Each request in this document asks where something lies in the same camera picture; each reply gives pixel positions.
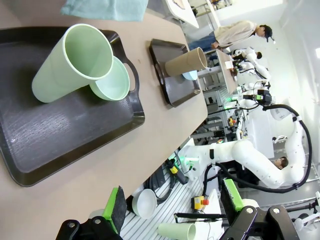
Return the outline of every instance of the beige jacket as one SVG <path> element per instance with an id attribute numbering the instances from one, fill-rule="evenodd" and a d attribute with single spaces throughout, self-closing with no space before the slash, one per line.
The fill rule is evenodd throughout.
<path id="1" fill-rule="evenodd" d="M 237 44 L 252 36 L 257 24 L 251 21 L 239 21 L 229 26 L 221 26 L 214 31 L 215 39 L 222 48 Z"/>

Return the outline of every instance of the light green bowl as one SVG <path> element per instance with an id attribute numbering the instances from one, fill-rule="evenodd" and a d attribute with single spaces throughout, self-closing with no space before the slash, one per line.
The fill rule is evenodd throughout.
<path id="1" fill-rule="evenodd" d="M 109 101 L 124 99 L 130 89 L 130 78 L 125 65 L 113 56 L 113 66 L 104 78 L 90 84 L 91 90 L 99 98 Z"/>

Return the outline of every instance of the black tray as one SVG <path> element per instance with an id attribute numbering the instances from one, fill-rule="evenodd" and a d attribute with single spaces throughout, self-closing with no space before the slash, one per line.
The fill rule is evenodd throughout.
<path id="1" fill-rule="evenodd" d="M 129 65 L 135 89 L 121 101 L 105 101 L 89 86 L 41 103 L 31 83 L 67 27 L 0 30 L 0 150 L 17 184 L 28 187 L 139 127 L 145 114 L 139 76 L 119 35 L 103 30 L 114 55 Z"/>
<path id="2" fill-rule="evenodd" d="M 168 104 L 177 107 L 201 92 L 197 80 L 186 80 L 182 75 L 169 76 L 165 70 L 165 62 L 188 52 L 186 45 L 152 39 L 149 50 L 164 98 Z"/>

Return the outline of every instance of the light green plastic cup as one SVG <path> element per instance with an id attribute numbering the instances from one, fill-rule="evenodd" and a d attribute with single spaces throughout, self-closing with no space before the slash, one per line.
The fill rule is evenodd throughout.
<path id="1" fill-rule="evenodd" d="M 34 96 L 53 102 L 108 75 L 114 61 L 111 45 L 94 26 L 68 28 L 32 81 Z"/>
<path id="2" fill-rule="evenodd" d="M 92 91 L 101 99 L 119 101 L 124 99 L 130 89 L 130 78 L 124 64 L 113 57 L 113 66 L 110 73 L 90 84 Z"/>
<path id="3" fill-rule="evenodd" d="M 170 239 L 193 240 L 196 237 L 196 226 L 194 223 L 161 223 L 158 234 Z"/>

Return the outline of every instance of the hat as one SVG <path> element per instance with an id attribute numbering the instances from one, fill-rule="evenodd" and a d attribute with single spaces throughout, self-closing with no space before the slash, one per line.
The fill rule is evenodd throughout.
<path id="1" fill-rule="evenodd" d="M 269 42 L 269 38 L 271 38 L 273 41 L 274 38 L 272 37 L 272 28 L 268 25 L 261 25 L 260 27 L 264 27 L 264 37 L 266 38 L 266 42 Z"/>

